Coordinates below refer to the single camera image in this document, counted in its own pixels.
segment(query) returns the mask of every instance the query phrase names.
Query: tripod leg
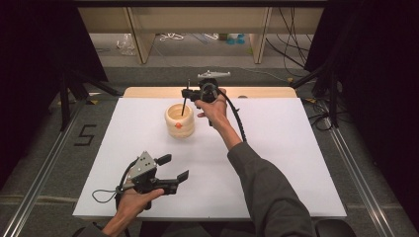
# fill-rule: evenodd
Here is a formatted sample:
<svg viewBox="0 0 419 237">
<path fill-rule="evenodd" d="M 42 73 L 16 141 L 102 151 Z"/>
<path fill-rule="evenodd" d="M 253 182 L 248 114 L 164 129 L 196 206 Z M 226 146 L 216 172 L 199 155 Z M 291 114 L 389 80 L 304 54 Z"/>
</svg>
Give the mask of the tripod leg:
<svg viewBox="0 0 419 237">
<path fill-rule="evenodd" d="M 308 81 L 311 81 L 312 79 L 318 77 L 323 72 L 323 70 L 324 70 L 324 65 L 322 65 L 322 66 L 318 67 L 317 69 L 315 69 L 314 71 L 310 72 L 310 74 L 302 77 L 297 82 L 292 83 L 291 87 L 296 89 L 296 88 L 304 85 Z"/>
<path fill-rule="evenodd" d="M 75 76 L 77 76 L 77 77 L 79 77 L 79 78 L 82 78 L 82 79 L 84 79 L 84 80 L 86 80 L 87 82 L 89 82 L 90 84 L 92 84 L 92 85 L 94 85 L 95 87 L 97 87 L 97 88 L 99 88 L 99 89 L 101 89 L 101 90 L 103 90 L 103 91 L 105 91 L 105 92 L 107 92 L 107 93 L 109 93 L 109 94 L 111 94 L 112 96 L 122 96 L 123 95 L 123 93 L 121 93 L 121 92 L 119 92 L 119 91 L 117 91 L 117 90 L 115 90 L 115 89 L 113 89 L 113 88 L 111 88 L 111 87 L 109 87 L 109 86 L 107 86 L 107 85 L 105 85 L 105 84 L 103 84 L 103 83 L 101 83 L 101 82 L 99 82 L 99 81 L 97 81 L 97 80 L 94 80 L 94 79 L 92 79 L 92 78 L 90 78 L 90 77 L 88 77 L 88 76 L 86 76 L 86 75 L 84 75 L 84 74 L 82 74 L 82 73 L 80 73 L 80 72 L 77 72 L 77 71 L 71 71 Z"/>
</svg>

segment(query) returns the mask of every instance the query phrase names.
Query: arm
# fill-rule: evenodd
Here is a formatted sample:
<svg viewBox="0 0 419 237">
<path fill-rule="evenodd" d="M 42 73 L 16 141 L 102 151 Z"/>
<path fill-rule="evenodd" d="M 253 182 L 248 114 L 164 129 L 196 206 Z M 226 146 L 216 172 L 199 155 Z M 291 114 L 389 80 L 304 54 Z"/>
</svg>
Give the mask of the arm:
<svg viewBox="0 0 419 237">
<path fill-rule="evenodd" d="M 164 194 L 164 191 L 154 190 L 148 194 L 139 194 L 134 189 L 124 191 L 117 213 L 100 231 L 93 224 L 86 227 L 78 237 L 119 236 L 132 221 L 145 209 L 147 203 Z"/>
<path fill-rule="evenodd" d="M 312 236 L 311 218 L 284 174 L 242 142 L 226 117 L 225 98 L 212 104 L 195 101 L 228 148 L 228 159 L 240 178 L 247 208 L 258 236 Z"/>
</svg>

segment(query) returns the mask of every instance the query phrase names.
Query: cable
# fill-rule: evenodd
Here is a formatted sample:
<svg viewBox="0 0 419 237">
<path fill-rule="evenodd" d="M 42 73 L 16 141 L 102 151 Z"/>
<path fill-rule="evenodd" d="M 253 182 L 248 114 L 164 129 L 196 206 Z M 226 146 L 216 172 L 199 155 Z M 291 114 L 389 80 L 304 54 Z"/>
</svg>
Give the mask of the cable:
<svg viewBox="0 0 419 237">
<path fill-rule="evenodd" d="M 280 35 L 279 35 L 279 34 L 277 34 L 277 38 L 278 38 L 281 42 L 283 42 L 284 44 L 287 44 L 287 43 L 286 43 L 283 39 L 281 39 L 281 38 L 280 38 Z M 290 46 L 290 47 L 297 48 L 297 49 L 300 49 L 300 50 L 309 51 L 309 50 L 308 50 L 308 49 L 306 49 L 306 48 L 299 47 L 299 46 L 295 46 L 295 45 L 292 45 L 292 44 L 289 44 L 289 46 Z"/>
<path fill-rule="evenodd" d="M 130 170 L 130 168 L 132 168 L 132 166 L 134 166 L 135 165 L 135 162 L 136 162 L 136 160 L 134 160 L 134 161 L 132 161 L 129 165 L 128 165 L 128 167 L 126 168 L 126 171 L 124 172 L 124 174 L 123 174 L 123 177 L 121 178 L 121 181 L 120 181 L 120 184 L 116 187 L 116 189 L 114 190 L 114 191 L 108 191 L 108 190 L 96 190 L 96 191 L 94 191 L 93 193 L 92 193 L 92 197 L 93 197 L 93 199 L 95 200 L 95 201 L 97 201 L 98 203 L 107 203 L 107 202 L 109 202 L 116 194 L 121 194 L 124 190 L 123 190 L 123 185 L 124 185 L 124 182 L 125 182 L 125 180 L 126 180 L 126 175 L 127 175 L 127 173 L 129 172 L 129 170 Z M 96 197 L 95 197 L 95 193 L 97 193 L 97 192 L 104 192 L 104 193 L 113 193 L 112 194 L 112 196 L 109 198 L 109 199 L 107 199 L 107 200 L 98 200 Z"/>
<path fill-rule="evenodd" d="M 230 99 L 229 99 L 229 98 L 227 97 L 227 95 L 225 95 L 225 94 L 224 94 L 221 90 L 217 89 L 216 91 L 217 91 L 219 94 L 221 94 L 221 95 L 225 98 L 225 100 L 228 102 L 228 104 L 230 105 L 231 110 L 233 111 L 234 116 L 235 116 L 235 118 L 236 118 L 236 120 L 237 120 L 238 128 L 240 129 L 241 138 L 242 138 L 243 142 L 246 142 L 246 141 L 247 141 L 247 139 L 246 139 L 246 134 L 244 134 L 243 124 L 241 123 L 240 116 L 238 115 L 238 111 L 239 111 L 239 110 L 236 110 L 236 109 L 235 109 L 235 107 L 234 107 L 234 106 L 233 106 L 233 104 L 231 103 Z"/>
<path fill-rule="evenodd" d="M 286 55 L 284 52 L 281 52 L 279 49 L 277 49 L 276 47 L 274 47 L 268 39 L 266 39 L 266 42 L 274 49 L 274 51 L 278 52 L 279 54 L 281 54 L 283 57 L 286 57 L 287 59 L 293 61 L 295 64 L 297 64 L 300 67 L 304 67 L 304 65 L 302 65 L 301 63 L 295 61 L 293 58 L 289 57 L 288 55 Z"/>
<path fill-rule="evenodd" d="M 299 54 L 299 56 L 300 56 L 300 58 L 301 58 L 301 61 L 305 64 L 305 62 L 306 62 L 306 57 L 305 57 L 305 55 L 303 54 L 303 49 L 299 46 L 299 44 L 298 44 L 298 40 L 296 39 L 296 32 L 295 32 L 295 23 L 294 23 L 294 12 L 295 12 L 295 8 L 292 8 L 292 11 L 291 11 L 291 13 L 292 13 L 292 23 L 291 23 L 291 26 L 289 26 L 289 24 L 287 23 L 287 20 L 285 19 L 285 17 L 284 17 L 284 14 L 283 14 L 283 12 L 282 12 L 282 10 L 281 10 L 281 8 L 279 8 L 279 11 L 280 11 L 280 13 L 281 13 L 281 16 L 282 16 L 282 18 L 283 18 L 283 20 L 284 20 L 284 23 L 286 24 L 286 27 L 287 27 L 287 30 L 288 30 L 288 32 L 289 32 L 289 38 L 288 38 L 288 40 L 287 40 L 287 42 L 285 42 L 285 44 L 286 44 L 286 50 L 285 50 L 285 53 L 284 54 L 287 54 L 287 49 L 288 49 L 288 46 L 293 46 L 293 45 L 291 45 L 290 44 L 290 39 L 293 39 L 293 41 L 294 41 L 294 43 L 295 43 L 295 45 L 296 46 L 293 46 L 293 47 L 296 47 L 297 49 L 298 49 L 298 54 Z M 293 75 L 293 76 L 297 76 L 297 77 L 301 77 L 301 76 L 299 76 L 299 75 L 295 75 L 295 74 L 293 74 L 293 73 L 291 73 L 288 69 L 287 69 L 287 63 L 286 63 L 286 61 L 285 61 L 285 59 L 284 59 L 284 66 L 285 66 L 285 68 L 286 68 L 286 70 L 291 74 L 291 75 Z"/>
</svg>

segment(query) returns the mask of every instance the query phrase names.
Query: dark sleeve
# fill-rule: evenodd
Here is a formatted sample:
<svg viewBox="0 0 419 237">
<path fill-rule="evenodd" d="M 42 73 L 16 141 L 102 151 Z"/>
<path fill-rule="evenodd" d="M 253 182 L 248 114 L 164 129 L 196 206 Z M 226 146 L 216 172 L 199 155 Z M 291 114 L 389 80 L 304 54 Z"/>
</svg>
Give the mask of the dark sleeve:
<svg viewBox="0 0 419 237">
<path fill-rule="evenodd" d="M 257 236 L 313 236 L 308 210 L 275 165 L 246 142 L 227 156 L 240 178 Z"/>
<path fill-rule="evenodd" d="M 73 235 L 76 237 L 109 237 L 108 235 L 102 233 L 102 231 L 95 226 L 93 223 L 89 224 L 86 228 L 83 229 L 78 235 Z"/>
</svg>

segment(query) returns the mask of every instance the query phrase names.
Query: table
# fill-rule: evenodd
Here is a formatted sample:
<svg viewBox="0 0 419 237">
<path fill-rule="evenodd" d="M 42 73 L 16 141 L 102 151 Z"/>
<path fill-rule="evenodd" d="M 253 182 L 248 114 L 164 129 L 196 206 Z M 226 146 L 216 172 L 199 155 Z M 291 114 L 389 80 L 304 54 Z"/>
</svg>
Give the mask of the table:
<svg viewBox="0 0 419 237">
<path fill-rule="evenodd" d="M 226 88 L 234 106 L 240 109 L 249 144 L 283 171 L 311 216 L 346 216 L 300 99 L 291 88 L 279 88 L 277 95 L 282 98 L 262 98 L 265 89 Z M 113 216 L 115 203 L 97 203 L 91 194 L 100 189 L 113 190 L 127 165 L 146 150 L 153 158 L 172 154 L 171 162 L 157 168 L 157 178 L 172 179 L 186 170 L 190 176 L 177 194 L 154 200 L 153 207 L 140 215 L 142 220 L 248 220 L 239 179 L 217 132 L 205 118 L 196 118 L 196 130 L 190 137 L 171 137 L 163 114 L 170 105 L 182 103 L 180 91 L 149 90 L 166 92 L 154 95 L 172 98 L 134 98 L 146 89 L 126 90 L 126 97 L 117 103 L 73 215 L 83 219 Z M 236 99 L 242 94 L 247 94 L 248 99 Z M 231 122 L 238 130 L 234 120 Z M 107 199 L 109 194 L 97 198 Z"/>
</svg>

